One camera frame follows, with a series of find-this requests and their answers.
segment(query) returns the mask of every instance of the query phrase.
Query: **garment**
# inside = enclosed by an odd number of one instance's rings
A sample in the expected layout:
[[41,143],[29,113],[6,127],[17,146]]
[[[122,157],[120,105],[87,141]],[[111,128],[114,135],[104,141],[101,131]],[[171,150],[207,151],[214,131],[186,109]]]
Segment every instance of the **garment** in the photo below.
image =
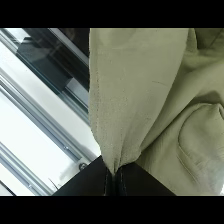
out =
[[136,161],[177,195],[224,183],[222,28],[90,31],[90,124],[114,174]]

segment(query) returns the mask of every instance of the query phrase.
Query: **olive green cloth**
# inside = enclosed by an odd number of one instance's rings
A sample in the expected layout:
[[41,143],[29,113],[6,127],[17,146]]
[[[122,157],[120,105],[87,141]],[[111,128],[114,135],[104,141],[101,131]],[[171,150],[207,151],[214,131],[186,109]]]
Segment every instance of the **olive green cloth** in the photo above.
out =
[[224,184],[222,28],[90,31],[90,124],[112,173],[137,161],[177,195]]

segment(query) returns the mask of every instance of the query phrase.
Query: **green fabric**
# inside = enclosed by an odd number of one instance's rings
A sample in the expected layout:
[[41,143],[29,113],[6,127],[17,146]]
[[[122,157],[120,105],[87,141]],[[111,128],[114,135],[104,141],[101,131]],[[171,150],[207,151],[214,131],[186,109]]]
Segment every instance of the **green fabric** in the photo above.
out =
[[136,161],[177,195],[224,183],[224,31],[90,32],[90,123],[112,173]]

